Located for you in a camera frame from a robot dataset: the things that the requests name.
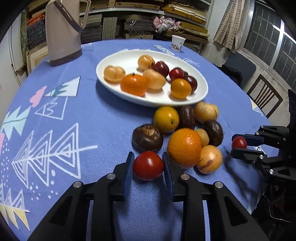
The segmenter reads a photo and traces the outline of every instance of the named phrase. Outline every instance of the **pink cloud print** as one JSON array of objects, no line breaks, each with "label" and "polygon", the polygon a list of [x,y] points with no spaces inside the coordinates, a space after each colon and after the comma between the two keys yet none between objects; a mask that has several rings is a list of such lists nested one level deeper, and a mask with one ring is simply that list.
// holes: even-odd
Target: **pink cloud print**
[{"label": "pink cloud print", "polygon": [[30,102],[32,103],[32,107],[36,107],[39,104],[46,88],[46,85],[43,86],[41,89],[37,90],[35,95],[31,97]]},{"label": "pink cloud print", "polygon": [[5,134],[4,133],[0,133],[0,153],[1,153],[2,144],[3,144],[3,141],[4,141],[4,137],[5,137]]}]

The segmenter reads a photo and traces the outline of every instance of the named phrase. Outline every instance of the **table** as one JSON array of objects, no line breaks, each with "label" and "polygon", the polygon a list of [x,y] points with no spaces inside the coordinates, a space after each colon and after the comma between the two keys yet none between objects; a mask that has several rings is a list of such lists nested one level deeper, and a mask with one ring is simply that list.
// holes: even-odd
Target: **table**
[{"label": "table", "polygon": [[[170,42],[109,40],[82,47],[83,55],[70,63],[51,67],[42,61],[15,95],[0,129],[0,212],[20,241],[27,240],[73,182],[95,182],[124,162],[133,151],[132,131],[152,121],[155,108],[124,101],[97,79],[98,62],[123,49],[172,54],[204,75],[209,85],[205,101],[220,110],[224,161],[211,175],[186,172],[202,182],[222,181],[245,208],[255,208],[260,173],[226,156],[233,134],[253,134],[269,122],[228,76],[186,47],[171,51]],[[128,201],[116,203],[115,211],[118,240],[180,240],[182,203],[169,200],[162,177],[151,182],[134,178]],[[209,240],[207,217],[205,222]]]}]

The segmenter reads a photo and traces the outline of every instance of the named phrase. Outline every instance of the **black bag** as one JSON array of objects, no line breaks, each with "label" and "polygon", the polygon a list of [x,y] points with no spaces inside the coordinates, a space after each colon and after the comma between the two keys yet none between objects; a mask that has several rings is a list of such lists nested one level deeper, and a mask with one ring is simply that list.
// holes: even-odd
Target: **black bag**
[{"label": "black bag", "polygon": [[239,87],[242,83],[242,73],[235,68],[231,68],[227,65],[222,64],[221,67],[218,67],[224,74],[229,76]]}]

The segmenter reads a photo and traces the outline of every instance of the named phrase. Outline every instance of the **chair backrest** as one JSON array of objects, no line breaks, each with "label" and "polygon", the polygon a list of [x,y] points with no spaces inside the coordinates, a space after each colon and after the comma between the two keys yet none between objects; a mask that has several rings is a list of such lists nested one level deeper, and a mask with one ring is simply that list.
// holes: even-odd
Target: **chair backrest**
[{"label": "chair backrest", "polygon": [[244,89],[256,71],[256,65],[239,52],[231,54],[226,60],[225,65],[237,69],[242,74],[242,82],[239,85],[242,89]]},{"label": "chair backrest", "polygon": [[254,84],[248,90],[247,95],[250,96],[253,101],[258,105],[258,107],[263,111],[263,108],[272,100],[277,99],[275,105],[270,109],[270,111],[266,114],[266,117],[269,118],[272,113],[277,109],[280,103],[283,101],[283,98],[280,94],[275,90],[275,88],[267,81],[263,75],[259,75]]}]

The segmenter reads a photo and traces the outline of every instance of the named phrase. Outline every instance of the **picture frame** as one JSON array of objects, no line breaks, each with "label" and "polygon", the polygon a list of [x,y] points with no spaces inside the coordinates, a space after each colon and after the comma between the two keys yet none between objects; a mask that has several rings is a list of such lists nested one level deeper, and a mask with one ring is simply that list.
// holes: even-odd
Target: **picture frame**
[{"label": "picture frame", "polygon": [[42,43],[27,52],[27,71],[28,75],[36,68],[36,66],[48,56],[47,43]]}]

